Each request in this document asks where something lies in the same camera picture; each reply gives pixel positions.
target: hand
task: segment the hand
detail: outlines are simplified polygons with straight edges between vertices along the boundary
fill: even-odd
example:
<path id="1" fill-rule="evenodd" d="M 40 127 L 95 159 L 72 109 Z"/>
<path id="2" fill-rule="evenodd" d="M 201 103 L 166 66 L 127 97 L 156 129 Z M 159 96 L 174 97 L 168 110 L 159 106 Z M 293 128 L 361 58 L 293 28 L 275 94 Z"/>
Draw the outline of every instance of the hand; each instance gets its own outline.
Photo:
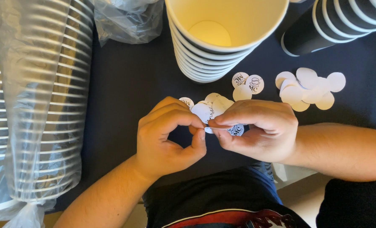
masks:
<path id="1" fill-rule="evenodd" d="M 185 149 L 167 140 L 178 125 L 197 129 L 192 145 Z M 150 179 L 158 179 L 190 167 L 206 154 L 205 127 L 184 102 L 166 97 L 138 123 L 137 169 Z"/>
<path id="2" fill-rule="evenodd" d="M 213 129 L 224 149 L 264 162 L 282 162 L 294 153 L 298 120 L 287 103 L 237 101 L 224 114 L 210 120 L 209 126 L 239 123 L 250 125 L 250 130 L 242 136 L 231 136 L 226 130 Z"/>

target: red graphic on shirt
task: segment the red graphic on shirt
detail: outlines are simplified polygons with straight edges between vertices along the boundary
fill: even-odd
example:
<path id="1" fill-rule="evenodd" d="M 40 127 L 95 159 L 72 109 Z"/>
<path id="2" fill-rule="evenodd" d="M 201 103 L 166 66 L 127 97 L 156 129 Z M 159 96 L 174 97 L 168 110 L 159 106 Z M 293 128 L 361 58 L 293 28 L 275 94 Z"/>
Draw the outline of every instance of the red graphic on shirt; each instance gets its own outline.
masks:
<path id="1" fill-rule="evenodd" d="M 257 212 L 229 210 L 210 213 L 201 217 L 180 221 L 167 226 L 167 228 L 181 228 L 188 225 L 210 223 L 226 223 L 234 225 L 237 228 L 248 228 L 251 227 L 251 225 L 254 228 L 297 227 L 291 215 L 280 215 L 273 210 L 261 210 Z"/>

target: black sleeve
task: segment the black sleeve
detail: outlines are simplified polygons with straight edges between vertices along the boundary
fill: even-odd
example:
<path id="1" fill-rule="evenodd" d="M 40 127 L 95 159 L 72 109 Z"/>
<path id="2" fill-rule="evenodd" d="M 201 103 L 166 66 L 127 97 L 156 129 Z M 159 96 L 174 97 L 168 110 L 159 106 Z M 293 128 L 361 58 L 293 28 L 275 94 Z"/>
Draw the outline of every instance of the black sleeve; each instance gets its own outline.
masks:
<path id="1" fill-rule="evenodd" d="M 318 228 L 376 228 L 376 181 L 329 181 L 316 224 Z"/>

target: plastic bag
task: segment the plastic bag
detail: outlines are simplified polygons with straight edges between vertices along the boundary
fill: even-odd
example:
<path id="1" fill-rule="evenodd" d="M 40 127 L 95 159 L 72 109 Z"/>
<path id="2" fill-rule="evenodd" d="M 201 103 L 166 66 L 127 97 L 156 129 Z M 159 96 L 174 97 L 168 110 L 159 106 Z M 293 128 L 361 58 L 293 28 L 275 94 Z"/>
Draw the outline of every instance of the plastic bag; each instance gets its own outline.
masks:
<path id="1" fill-rule="evenodd" d="M 99 42 L 142 44 L 160 36 L 164 0 L 90 0 Z"/>
<path id="2" fill-rule="evenodd" d="M 0 0 L 4 168 L 18 201 L 0 210 L 5 228 L 44 227 L 80 180 L 93 25 L 88 0 Z"/>

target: dark tablecloth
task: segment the dark tablecloth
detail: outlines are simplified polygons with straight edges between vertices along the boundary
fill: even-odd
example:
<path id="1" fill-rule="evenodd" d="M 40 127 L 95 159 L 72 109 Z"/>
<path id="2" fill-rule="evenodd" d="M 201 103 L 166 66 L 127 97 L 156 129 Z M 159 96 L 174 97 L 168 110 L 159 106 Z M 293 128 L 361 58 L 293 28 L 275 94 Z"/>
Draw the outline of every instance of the dark tablecloth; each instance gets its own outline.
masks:
<path id="1" fill-rule="evenodd" d="M 222 79 L 205 85 L 192 83 L 179 70 L 166 16 L 161 36 L 148 44 L 130 45 L 109 40 L 101 48 L 95 33 L 82 150 L 82 179 L 74 189 L 58 198 L 56 211 L 67 208 L 96 180 L 135 154 L 137 123 L 160 100 L 166 96 L 187 96 L 199 102 L 211 92 L 232 100 L 231 79 L 236 72 L 260 75 L 265 88 L 253 99 L 277 102 L 281 100 L 275 77 L 282 71 L 295 73 L 299 67 L 308 67 L 321 77 L 343 72 L 347 84 L 341 92 L 334 93 L 334 106 L 322 111 L 311 105 L 307 111 L 296 112 L 299 123 L 337 122 L 376 129 L 376 33 L 301 57 L 288 56 L 282 50 L 282 34 L 312 3 L 310 0 L 291 4 L 273 35 Z M 207 154 L 204 158 L 182 172 L 161 178 L 155 186 L 254 162 L 223 150 L 214 135 L 207 134 L 206 137 Z M 186 127 L 179 127 L 170 134 L 170 139 L 188 146 L 191 135 Z"/>

